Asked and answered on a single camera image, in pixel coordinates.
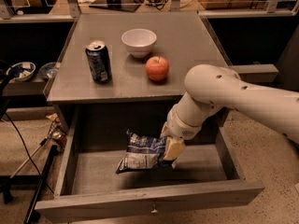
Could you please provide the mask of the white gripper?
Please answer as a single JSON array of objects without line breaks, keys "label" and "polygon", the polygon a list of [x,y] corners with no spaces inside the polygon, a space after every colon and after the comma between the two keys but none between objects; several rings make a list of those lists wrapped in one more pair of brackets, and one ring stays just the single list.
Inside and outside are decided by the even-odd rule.
[{"label": "white gripper", "polygon": [[202,126],[191,126],[183,122],[175,107],[167,114],[166,122],[161,130],[161,136],[168,136],[165,144],[164,161],[174,161],[184,150],[184,140],[193,139]]}]

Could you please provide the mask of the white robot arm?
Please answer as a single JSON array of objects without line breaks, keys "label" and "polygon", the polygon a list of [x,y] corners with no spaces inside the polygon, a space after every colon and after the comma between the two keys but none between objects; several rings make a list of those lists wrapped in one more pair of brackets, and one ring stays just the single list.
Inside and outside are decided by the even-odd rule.
[{"label": "white robot arm", "polygon": [[299,93],[247,83],[225,67],[196,65],[184,79],[185,93],[167,115],[163,159],[175,160],[204,121],[227,107],[299,143]]}]

